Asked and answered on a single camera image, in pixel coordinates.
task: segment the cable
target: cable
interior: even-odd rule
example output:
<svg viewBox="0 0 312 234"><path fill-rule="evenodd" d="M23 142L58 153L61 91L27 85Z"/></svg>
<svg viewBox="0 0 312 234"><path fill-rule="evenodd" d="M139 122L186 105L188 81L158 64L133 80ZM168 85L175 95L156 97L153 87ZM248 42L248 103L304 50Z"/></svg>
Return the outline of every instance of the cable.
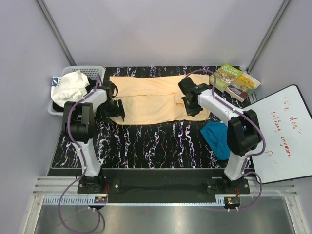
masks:
<svg viewBox="0 0 312 234"><path fill-rule="evenodd" d="M86 211L86 210L89 210L90 207L85 207L85 208L82 208L80 210L77 210L75 213L71 214L68 218L64 219L64 222L66 222L67 220L71 219L72 217L74 217L75 215L77 215L78 213L82 212L82 211ZM49 220L48 220L48 223L51 225L51 226L59 226L59 225L62 225L62 223L51 223Z"/></svg>
<svg viewBox="0 0 312 234"><path fill-rule="evenodd" d="M117 88L117 86L115 86L115 88L114 88L113 92L115 91L115 89L116 89L116 94L115 94L115 95L113 95L113 96L112 96L112 98L115 98L115 97L117 96L117 94L118 94L118 88Z"/></svg>
<svg viewBox="0 0 312 234"><path fill-rule="evenodd" d="M82 99L80 99L79 101L77 101L73 107L70 109L69 111L69 114L68 114L68 119L67 119L67 133L68 133L68 137L70 138L70 140L76 144L78 146L78 150L80 150L80 153L81 153L81 157L82 157L82 160L83 160L83 165L84 165L84 171L83 173L81 174L81 176L79 178L76 178L70 185L68 185L68 187L64 190L64 192L62 193L62 195L60 196L59 198L59 201L58 201L58 217L62 223L62 225L67 229L69 230L70 232L73 232L73 233L77 233L77 234L92 234L99 226L100 224L100 221L101 221L101 218L103 219L103 222L105 223L105 220L104 220L104 217L103 215L101 214L100 211L98 211L97 209L93 209L93 211L96 211L97 214L98 214L98 222L97 222L97 225L95 226L95 228L93 228L91 231L88 231L88 232L78 232L78 231L75 231L73 229L71 229L70 227L68 227L65 223L65 221L63 220L62 218L62 215L60 213L60 203L62 201L62 198L64 197L65 193L68 191L68 189L70 187L72 187L76 182L78 182L87 172L87 163L86 163L86 158L85 158L85 155L83 153L83 151L81 150L81 145L75 141L75 139L73 138L72 136L72 133L70 131L70 120L71 120L71 117L72 117L72 114L73 114L73 111L74 109L76 108L77 105L79 105L80 103L82 103L85 99L87 99L88 97L90 97L91 95L93 95L95 93L95 91L97 90L97 87L98 87L98 81L101 79L101 77L99 76L99 74L97 75L97 82L96 82L96 85L94 87L93 90L90 91L90 93L88 93L86 96L84 96Z"/></svg>
<svg viewBox="0 0 312 234"><path fill-rule="evenodd" d="M75 175L76 179L77 179L77 174L78 174L78 172L79 172L79 171L77 171L77 172L76 172L76 175Z"/></svg>
<svg viewBox="0 0 312 234"><path fill-rule="evenodd" d="M252 122L251 119L249 119L249 118L248 118L247 116L245 116L244 114L242 114L242 113L240 113L239 111L237 111L237 110L235 110L234 108L232 108L226 101L224 101L224 100L223 100L222 98L220 98L218 95L217 95L217 96L215 95L215 84L216 84L217 77L216 77L216 75L215 75L214 72L212 72L212 71L210 71L210 70L206 70L206 69L199 69L199 70L195 70L195 71L190 72L189 74L187 74L187 75L185 76L185 78L187 78L187 77L189 77L191 74L194 74L194 73L197 73L197 72L207 72L207 73L209 73L209 74L211 74L211 75L214 76L214 84L213 84L213 88L212 88L212 90L211 90L211 93L212 93L212 95L213 95L213 98L216 98L216 99L217 99L219 102L221 102L223 105L225 105L225 106L228 107L229 109L232 109L232 111L234 111L236 114L242 116L245 120L247 120L247 121L257 130L257 132L259 133L259 135L260 135L260 137L261 137L261 139L262 139L262 142L263 142L263 144L262 144L262 150L261 150L259 153L250 154L250 155L247 155L247 156L246 156L245 161L244 161L244 163L243 163L243 165L242 165L242 168L241 168L241 172L242 172L242 174L243 174L243 172L244 172L244 170L245 170L245 167L246 167L246 164L247 164L249 158L252 157L252 156L261 155L261 154L263 154L263 152L265 151L266 142L265 142L264 136L263 136L261 130L258 128L258 126L257 126L254 122ZM257 201L259 200L259 198L260 198L260 196L261 196L261 194L262 194L262 181L261 181L260 176L259 176L256 172L248 172L248 173L246 173L246 174L243 174L243 176L248 176L249 174L254 174L256 177L258 177L258 179L259 179L259 184L260 184L260 191L259 191L258 197L256 198L256 200L255 200L252 204L250 204L250 205L248 205L248 206L246 206L246 207L240 208L240 210L246 210L246 209L248 209L248 208L254 206L254 205L257 203Z"/></svg>
<svg viewBox="0 0 312 234"><path fill-rule="evenodd" d="M103 82L102 82L101 77L100 77L100 78L98 78L98 77L99 77L99 74L97 74L97 80L99 80L99 84L100 84L100 86L103 86Z"/></svg>

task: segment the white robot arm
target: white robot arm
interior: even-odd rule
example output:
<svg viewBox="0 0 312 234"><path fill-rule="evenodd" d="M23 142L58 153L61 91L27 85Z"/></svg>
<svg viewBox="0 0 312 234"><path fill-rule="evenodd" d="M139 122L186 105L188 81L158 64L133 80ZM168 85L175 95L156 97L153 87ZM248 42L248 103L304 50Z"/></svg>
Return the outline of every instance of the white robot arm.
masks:
<svg viewBox="0 0 312 234"><path fill-rule="evenodd" d="M196 85L190 77L183 79L179 87L185 95L182 99L188 115L197 115L203 107L214 113L228 126L227 144L231 154L224 174L230 184L235 184L235 181L243 176L246 153L250 154L261 141L256 129L238 113L246 115L259 127L256 113L253 110L244 112L230 103L222 104L213 96L210 86L205 83Z"/></svg>
<svg viewBox="0 0 312 234"><path fill-rule="evenodd" d="M82 171L86 172L80 180L85 189L101 190L103 187L103 176L101 175L101 166L96 157L93 147L93 136L95 134L94 113L100 112L105 117L121 116L125 118L125 112L121 100L112 100L116 86L110 81L105 81L104 86L98 87L92 95L86 97L84 101L78 104L70 116L70 134L79 144L83 151L82 157L80 147L73 144L77 150L79 160L82 165ZM67 125L68 116L75 102L66 102L64 105L62 132L69 136Z"/></svg>

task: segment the white wall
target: white wall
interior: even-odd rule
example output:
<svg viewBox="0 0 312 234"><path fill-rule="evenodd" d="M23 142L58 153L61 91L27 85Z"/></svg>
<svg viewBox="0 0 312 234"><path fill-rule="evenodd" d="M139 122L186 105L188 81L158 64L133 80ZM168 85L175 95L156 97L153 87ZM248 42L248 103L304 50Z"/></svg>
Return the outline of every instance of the white wall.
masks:
<svg viewBox="0 0 312 234"><path fill-rule="evenodd" d="M312 1L292 1L251 74L260 98L297 84L312 111ZM295 181L312 231L312 178Z"/></svg>
<svg viewBox="0 0 312 234"><path fill-rule="evenodd" d="M45 0L78 65L247 67L283 0Z"/></svg>
<svg viewBox="0 0 312 234"><path fill-rule="evenodd" d="M0 22L0 233L17 234L60 130L51 77L68 62L34 0L2 1Z"/></svg>

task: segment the black marble table surface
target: black marble table surface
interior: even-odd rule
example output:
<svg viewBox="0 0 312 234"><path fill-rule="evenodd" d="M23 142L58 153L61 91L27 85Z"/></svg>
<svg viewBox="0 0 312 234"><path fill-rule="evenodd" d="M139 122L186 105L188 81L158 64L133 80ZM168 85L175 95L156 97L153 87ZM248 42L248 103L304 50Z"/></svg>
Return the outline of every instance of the black marble table surface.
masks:
<svg viewBox="0 0 312 234"><path fill-rule="evenodd" d="M188 67L107 67L109 76L139 78L165 77L187 74L196 69L216 66ZM220 93L235 106L243 104L227 93ZM217 158L200 133L209 121L219 121L211 113L206 121L171 121L151 125L117 125L110 119L96 117L95 152L102 168L218 168ZM51 170L81 168L77 153L65 135L59 137Z"/></svg>

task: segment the red handwriting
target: red handwriting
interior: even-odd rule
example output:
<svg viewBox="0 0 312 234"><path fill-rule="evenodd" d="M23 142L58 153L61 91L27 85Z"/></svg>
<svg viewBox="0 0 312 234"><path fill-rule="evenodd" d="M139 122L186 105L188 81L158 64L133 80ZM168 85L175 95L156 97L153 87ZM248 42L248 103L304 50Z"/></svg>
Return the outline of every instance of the red handwriting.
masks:
<svg viewBox="0 0 312 234"><path fill-rule="evenodd" d="M296 121L295 121L296 119L298 119L298 118L293 118L293 117L289 118L289 120L290 120L290 122L291 122L291 124L292 124L292 128L293 128L293 129L296 129L296 128L298 127L298 126L297 126L297 123L296 123Z"/></svg>
<svg viewBox="0 0 312 234"><path fill-rule="evenodd" d="M272 156L272 155L273 155L273 151L272 151L272 150L267 151L267 152L265 152L265 153L269 154L268 156Z"/></svg>
<svg viewBox="0 0 312 234"><path fill-rule="evenodd" d="M280 144L280 146L285 148L285 152L287 153L287 157L290 158L292 156L292 154L290 152L289 146L288 146L288 144L287 144L287 142L283 136L281 137L281 139L283 141L283 144Z"/></svg>
<svg viewBox="0 0 312 234"><path fill-rule="evenodd" d="M281 131L280 129L280 122L281 120L279 120L279 117L275 117L276 116L276 111L273 111L271 113L272 117L273 117L273 120L274 120L274 124L276 126L276 130L274 130L275 132L278 132L278 131Z"/></svg>
<svg viewBox="0 0 312 234"><path fill-rule="evenodd" d="M285 101L284 104L285 104L285 105L290 105L290 104L288 103L288 101Z"/></svg>

